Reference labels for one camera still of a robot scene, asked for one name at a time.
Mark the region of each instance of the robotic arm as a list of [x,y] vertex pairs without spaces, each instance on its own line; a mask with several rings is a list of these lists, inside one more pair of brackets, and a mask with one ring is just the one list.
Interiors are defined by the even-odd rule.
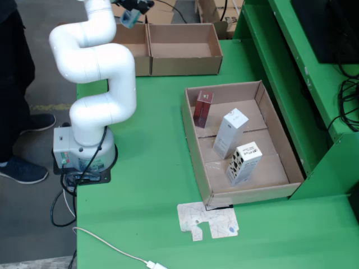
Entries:
[[[110,0],[79,1],[85,4],[88,21],[56,27],[49,42],[65,79],[78,84],[108,81],[108,92],[81,98],[72,105],[71,127],[54,130],[53,152],[58,167],[83,171],[94,156],[104,127],[123,122],[135,112],[136,75],[132,53],[123,45],[108,44],[116,34]],[[115,2],[128,12],[146,12],[153,5],[153,1],[147,0]],[[101,172],[110,167],[114,159],[114,138],[108,129],[102,150],[89,170]]]

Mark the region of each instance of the white product box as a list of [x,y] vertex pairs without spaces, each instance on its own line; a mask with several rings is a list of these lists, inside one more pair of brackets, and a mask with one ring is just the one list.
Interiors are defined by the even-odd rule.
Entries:
[[213,144],[213,150],[222,159],[227,158],[236,149],[247,122],[248,118],[236,108],[223,117]]
[[262,152],[255,142],[237,147],[226,172],[231,185],[236,186],[247,181],[261,157]]

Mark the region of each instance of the white cable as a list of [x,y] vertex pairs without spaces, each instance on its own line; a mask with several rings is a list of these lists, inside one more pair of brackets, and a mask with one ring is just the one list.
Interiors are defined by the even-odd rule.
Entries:
[[115,251],[120,252],[121,254],[126,255],[126,256],[128,256],[128,257],[130,257],[130,258],[133,258],[133,259],[136,259],[136,260],[138,260],[138,261],[144,262],[144,263],[146,263],[146,264],[148,263],[148,262],[145,261],[144,259],[141,259],[141,258],[132,256],[132,255],[126,253],[126,252],[123,252],[123,251],[119,250],[118,248],[115,248],[115,247],[112,246],[110,243],[107,243],[105,240],[103,240],[102,238],[98,237],[97,235],[91,233],[90,231],[87,231],[87,230],[85,230],[85,229],[83,229],[83,228],[79,228],[79,227],[73,227],[72,230],[73,230],[73,231],[75,231],[75,230],[84,231],[85,233],[87,233],[87,234],[93,236],[94,238],[96,238],[97,240],[100,240],[102,243],[108,245],[110,248],[114,249]]
[[238,16],[240,16],[240,11],[239,11],[239,9],[238,9],[238,7],[237,7],[236,1],[235,1],[235,0],[232,0],[232,2],[233,2],[233,4],[234,4],[234,7],[236,8],[236,11],[237,11],[237,13],[238,13]]
[[75,217],[75,214],[72,212],[72,210],[71,210],[70,206],[69,206],[69,205],[68,205],[68,203],[67,203],[65,189],[63,190],[63,198],[65,199],[65,203],[66,203],[66,206],[67,206],[67,208],[68,208],[69,212],[73,215],[73,217]]

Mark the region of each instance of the green table surface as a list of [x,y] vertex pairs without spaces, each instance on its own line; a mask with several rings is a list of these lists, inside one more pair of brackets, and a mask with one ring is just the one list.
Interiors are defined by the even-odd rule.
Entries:
[[[345,196],[238,205],[239,235],[183,233],[177,205],[199,202],[181,116],[185,87],[266,80],[252,40],[221,41],[217,76],[139,77],[133,117],[111,126],[118,160],[108,184],[78,188],[77,225],[145,260],[174,268],[357,268],[359,228]],[[78,85],[78,98],[105,81]],[[78,231],[79,269],[146,268]]]

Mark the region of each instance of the dark pants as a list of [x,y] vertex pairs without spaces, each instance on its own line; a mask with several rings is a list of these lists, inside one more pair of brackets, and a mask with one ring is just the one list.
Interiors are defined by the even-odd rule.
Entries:
[[29,123],[26,88],[35,78],[24,25],[15,11],[0,23],[0,163],[12,156],[12,146]]

